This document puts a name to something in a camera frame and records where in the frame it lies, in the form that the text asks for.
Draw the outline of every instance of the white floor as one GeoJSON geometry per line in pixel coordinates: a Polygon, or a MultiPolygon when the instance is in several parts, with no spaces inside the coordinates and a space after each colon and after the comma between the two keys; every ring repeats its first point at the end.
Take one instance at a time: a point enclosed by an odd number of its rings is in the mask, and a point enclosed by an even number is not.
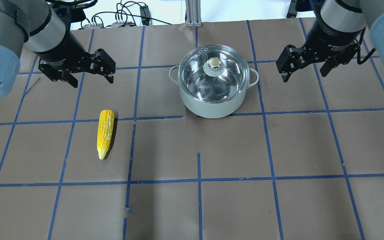
{"type": "MultiPolygon", "coordinates": [[[[149,6],[151,17],[172,24],[185,22],[186,5],[185,0],[141,0],[149,6]]],[[[91,18],[97,12],[116,12],[115,0],[99,0],[98,3],[85,9],[87,18],[91,18]]],[[[277,19],[285,18],[290,0],[201,0],[201,18],[203,22],[225,22],[240,20],[277,19]]],[[[129,7],[133,15],[140,15],[137,5],[129,7]]],[[[300,12],[297,17],[314,17],[313,12],[300,12]]],[[[108,26],[115,22],[114,14],[100,14],[104,25],[108,26]]],[[[135,18],[137,25],[141,23],[140,18],[135,18]]],[[[164,23],[152,21],[153,25],[164,23]]],[[[79,29],[80,23],[73,23],[71,29],[79,29]]]]}

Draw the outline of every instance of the black connector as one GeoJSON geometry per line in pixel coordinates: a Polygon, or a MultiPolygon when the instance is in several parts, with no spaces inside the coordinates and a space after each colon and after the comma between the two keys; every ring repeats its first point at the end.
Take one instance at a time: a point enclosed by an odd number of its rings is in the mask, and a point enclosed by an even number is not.
{"type": "Polygon", "coordinates": [[[144,26],[149,26],[151,13],[149,12],[148,5],[146,6],[140,6],[140,16],[142,17],[142,24],[144,26]]]}

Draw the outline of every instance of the transparent lid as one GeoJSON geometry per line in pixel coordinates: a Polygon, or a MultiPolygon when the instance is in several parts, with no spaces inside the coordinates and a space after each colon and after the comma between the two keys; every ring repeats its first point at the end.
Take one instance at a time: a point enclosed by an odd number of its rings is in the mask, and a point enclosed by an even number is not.
{"type": "Polygon", "coordinates": [[[235,49],[207,45],[183,58],[178,79],[184,91],[196,100],[222,103],[247,88],[249,72],[247,61],[235,49]]]}

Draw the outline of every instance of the corn cob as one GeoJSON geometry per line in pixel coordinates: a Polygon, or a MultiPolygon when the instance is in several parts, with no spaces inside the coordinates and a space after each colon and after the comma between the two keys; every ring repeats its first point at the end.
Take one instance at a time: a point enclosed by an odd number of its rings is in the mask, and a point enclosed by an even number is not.
{"type": "Polygon", "coordinates": [[[114,119],[115,114],[112,110],[103,110],[100,112],[99,129],[97,130],[97,152],[99,152],[99,158],[101,160],[105,158],[109,150],[109,145],[111,144],[114,119]]]}

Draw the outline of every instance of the pot handle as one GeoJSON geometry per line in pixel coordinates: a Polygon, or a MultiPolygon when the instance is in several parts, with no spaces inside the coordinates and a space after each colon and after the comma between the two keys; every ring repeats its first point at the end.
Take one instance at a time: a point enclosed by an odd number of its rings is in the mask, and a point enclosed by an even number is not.
{"type": "Polygon", "coordinates": [[[254,85],[256,85],[259,82],[259,73],[256,70],[254,70],[253,68],[250,68],[250,72],[253,72],[256,75],[257,79],[252,84],[249,84],[247,89],[253,87],[254,85]]]}
{"type": "Polygon", "coordinates": [[[170,68],[170,70],[168,71],[168,77],[170,78],[170,80],[175,83],[177,86],[180,86],[180,83],[179,81],[177,80],[174,80],[172,77],[171,77],[171,73],[173,72],[173,70],[175,69],[179,69],[180,65],[176,65],[176,66],[173,66],[172,68],[170,68]]]}

